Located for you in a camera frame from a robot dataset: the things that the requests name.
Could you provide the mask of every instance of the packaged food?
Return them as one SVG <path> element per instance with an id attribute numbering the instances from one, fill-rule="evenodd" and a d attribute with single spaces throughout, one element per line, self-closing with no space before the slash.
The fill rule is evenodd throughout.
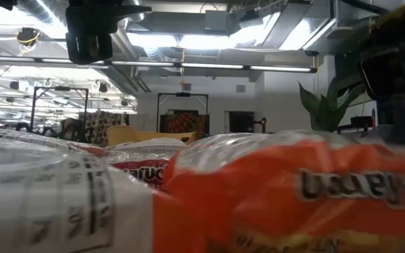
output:
<path id="1" fill-rule="evenodd" d="M 202 221 L 179 201 L 67 146 L 0 131 L 0 253 L 205 251 Z"/>
<path id="2" fill-rule="evenodd" d="M 405 252 L 405 148 L 287 131 L 198 141 L 163 190 L 218 252 Z"/>
<path id="3" fill-rule="evenodd" d="M 103 159 L 149 186 L 160 189 L 169 159 L 186 146 L 175 138 L 154 138 L 109 147 Z"/>

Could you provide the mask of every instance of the ceiling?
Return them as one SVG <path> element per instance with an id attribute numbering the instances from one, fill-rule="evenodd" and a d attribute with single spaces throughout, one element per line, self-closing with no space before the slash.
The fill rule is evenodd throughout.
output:
<path id="1" fill-rule="evenodd" d="M 44 3 L 47 13 L 52 17 L 48 22 L 37 15 L 15 9 L 7 11 L 0 8 L 0 56 L 20 56 L 38 58 L 68 58 L 66 43 L 65 9 L 66 0 L 34 0 Z M 331 20 L 329 0 L 215 0 L 206 3 L 202 0 L 145 1 L 153 8 L 140 22 L 122 21 L 118 32 L 112 35 L 112 60 L 149 60 L 186 63 L 241 64 L 241 65 L 283 65 L 292 67 L 313 67 L 314 59 L 298 50 L 302 48 L 320 29 Z M 242 16 L 248 10 L 256 9 L 259 16 L 255 21 L 262 22 L 245 27 Z M 366 24 L 360 22 L 358 15 L 345 15 L 344 24 L 359 29 Z M 22 27 L 34 27 L 41 31 L 38 42 L 33 47 L 20 45 L 15 39 Z M 309 50 L 326 53 L 341 53 L 338 45 L 347 37 L 326 39 L 326 35 L 316 40 Z M 34 86 L 69 86 L 89 89 L 89 108 L 104 110 L 125 110 L 135 113 L 138 94 L 145 92 L 168 91 L 163 87 L 176 83 L 184 77 L 211 77 L 213 80 L 226 78 L 244 78 L 255 82 L 261 75 L 258 71 L 215 70 L 215 69 L 176 69 L 172 67 L 104 67 L 91 68 L 67 65 L 56 67 L 45 64 L 24 64 L 9 66 L 0 63 L 0 121 L 1 119 L 27 120 L 30 118 Z M 169 78 L 167 85 L 160 85 Z M 20 88 L 10 88 L 11 82 L 19 82 Z M 100 84 L 106 83 L 108 91 L 101 93 Z M 198 88 L 211 89 L 198 85 Z M 7 102 L 7 96 L 14 101 Z M 82 93 L 59 92 L 49 90 L 37 102 L 38 106 L 61 106 L 72 113 L 64 116 L 44 110 L 43 121 L 57 124 L 58 120 L 77 116 L 77 110 L 84 106 L 84 100 L 78 99 Z M 73 97 L 72 103 L 57 105 L 53 98 Z M 127 107 L 121 106 L 127 100 Z"/>

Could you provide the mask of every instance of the white wall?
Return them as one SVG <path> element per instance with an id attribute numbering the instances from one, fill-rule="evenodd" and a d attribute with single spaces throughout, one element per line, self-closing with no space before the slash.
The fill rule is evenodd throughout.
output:
<path id="1" fill-rule="evenodd" d="M 318 74 L 265 72 L 256 82 L 255 119 L 262 115 L 267 132 L 311 129 L 309 113 L 302 106 L 298 82 L 308 91 L 326 95 L 335 76 L 333 56 L 326 56 Z M 260 126 L 255 132 L 261 132 Z"/>
<path id="2" fill-rule="evenodd" d="M 153 93 L 139 94 L 137 113 L 147 114 L 147 124 L 144 131 L 155 131 L 157 124 L 158 92 L 181 92 L 180 77 L 168 77 L 167 79 L 144 78 Z M 226 111 L 255 111 L 254 83 L 247 78 L 220 77 L 213 80 L 210 77 L 186 77 L 185 81 L 192 83 L 191 93 L 203 93 L 209 95 L 210 134 L 224 133 L 224 112 Z M 236 85 L 246 85 L 245 93 L 236 93 Z M 194 96 L 190 98 L 177 98 L 169 96 L 160 106 L 160 114 L 168 110 L 198 110 L 201 115 L 205 114 L 205 106 Z"/>

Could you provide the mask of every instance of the green leaf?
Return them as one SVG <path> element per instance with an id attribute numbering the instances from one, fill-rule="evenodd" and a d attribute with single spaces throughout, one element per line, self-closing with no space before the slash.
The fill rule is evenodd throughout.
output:
<path id="1" fill-rule="evenodd" d="M 358 98 L 360 96 L 360 94 L 362 94 L 363 92 L 365 92 L 365 86 L 363 84 L 355 87 L 354 89 L 352 89 L 352 91 L 349 94 L 349 97 L 346 99 L 346 101 L 341 106 L 339 106 L 337 110 L 335 110 L 335 118 L 338 121 L 337 125 L 340 123 L 340 121 L 345 116 L 348 105 L 352 101 L 354 101 L 356 98 Z"/>
<path id="2" fill-rule="evenodd" d="M 335 114 L 333 112 L 334 110 L 330 107 L 328 99 L 325 96 L 321 96 L 316 123 L 324 131 L 334 131 L 332 130 L 332 124 L 335 121 Z"/>
<path id="3" fill-rule="evenodd" d="M 338 83 L 337 77 L 334 77 L 332 79 L 332 82 L 329 84 L 328 94 L 326 96 L 326 98 L 329 101 L 329 105 L 333 110 L 337 109 L 337 96 L 338 96 Z"/>
<path id="4" fill-rule="evenodd" d="M 310 115 L 315 115 L 319 110 L 319 99 L 314 94 L 310 93 L 310 91 L 306 91 L 301 83 L 298 82 L 298 84 L 300 84 L 300 98 L 302 105 Z"/>

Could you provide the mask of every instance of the lamp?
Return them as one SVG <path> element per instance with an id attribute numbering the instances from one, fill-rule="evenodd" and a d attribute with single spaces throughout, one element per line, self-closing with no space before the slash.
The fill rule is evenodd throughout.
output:
<path id="1" fill-rule="evenodd" d="M 18 90 L 18 89 L 20 88 L 20 82 L 11 82 L 11 83 L 9 84 L 9 87 L 10 87 L 11 89 Z"/>
<path id="2" fill-rule="evenodd" d="M 107 92 L 107 84 L 106 83 L 99 84 L 99 91 L 102 92 L 102 93 L 106 93 Z"/>

